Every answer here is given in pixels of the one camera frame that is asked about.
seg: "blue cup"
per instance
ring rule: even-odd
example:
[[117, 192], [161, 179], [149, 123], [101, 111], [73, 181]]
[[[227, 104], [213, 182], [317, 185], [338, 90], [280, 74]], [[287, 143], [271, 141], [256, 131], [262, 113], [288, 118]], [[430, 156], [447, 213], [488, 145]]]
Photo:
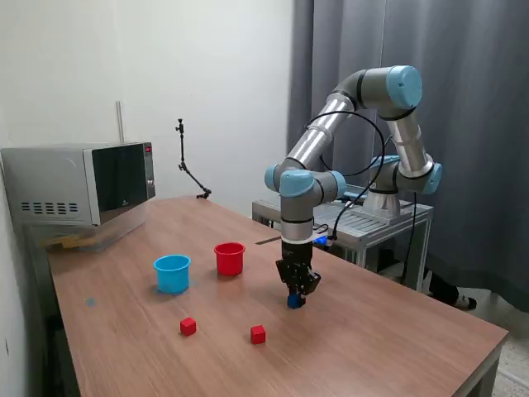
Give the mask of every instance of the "blue cup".
[[155, 261], [158, 290], [165, 294], [180, 294], [189, 287], [189, 265], [186, 255], [167, 255]]

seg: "red cup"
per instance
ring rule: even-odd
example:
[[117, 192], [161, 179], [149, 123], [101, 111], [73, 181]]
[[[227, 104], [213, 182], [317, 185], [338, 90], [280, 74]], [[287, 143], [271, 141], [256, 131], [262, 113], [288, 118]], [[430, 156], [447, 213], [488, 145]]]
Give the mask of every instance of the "red cup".
[[242, 254], [245, 246], [239, 242], [224, 242], [215, 247], [217, 272], [219, 275], [239, 275], [242, 273]]

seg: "white wall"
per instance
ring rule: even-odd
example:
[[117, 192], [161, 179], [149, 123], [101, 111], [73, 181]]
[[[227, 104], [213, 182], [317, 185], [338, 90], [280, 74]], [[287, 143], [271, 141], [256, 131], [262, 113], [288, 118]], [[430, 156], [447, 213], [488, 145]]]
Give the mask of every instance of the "white wall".
[[112, 2], [2, 2], [0, 112], [9, 144], [117, 141]]
[[[6, 142], [0, 119], [0, 145]], [[0, 395], [35, 395], [41, 384], [41, 325], [12, 230], [0, 174]]]
[[117, 0], [126, 138], [154, 147], [157, 197], [201, 193], [250, 215], [286, 151], [293, 2]]

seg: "floor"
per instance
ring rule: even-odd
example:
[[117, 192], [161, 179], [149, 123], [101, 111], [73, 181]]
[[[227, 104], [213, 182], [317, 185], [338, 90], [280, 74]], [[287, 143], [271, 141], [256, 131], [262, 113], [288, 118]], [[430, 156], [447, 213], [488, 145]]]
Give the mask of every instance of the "floor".
[[[470, 313], [509, 331], [499, 367], [529, 381], [529, 313], [515, 309], [487, 290], [462, 288], [460, 291], [478, 301], [478, 308]], [[498, 374], [493, 396], [529, 397], [529, 390]]]

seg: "plastic cup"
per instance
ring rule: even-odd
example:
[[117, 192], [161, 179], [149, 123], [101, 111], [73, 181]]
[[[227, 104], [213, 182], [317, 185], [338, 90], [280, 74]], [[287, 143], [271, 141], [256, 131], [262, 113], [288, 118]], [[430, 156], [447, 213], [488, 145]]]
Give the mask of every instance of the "plastic cup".
[[239, 275], [242, 272], [242, 254], [245, 246], [239, 242], [225, 242], [215, 247], [219, 275]]
[[158, 290], [165, 294], [180, 294], [189, 287], [189, 265], [186, 255], [167, 255], [155, 261]]

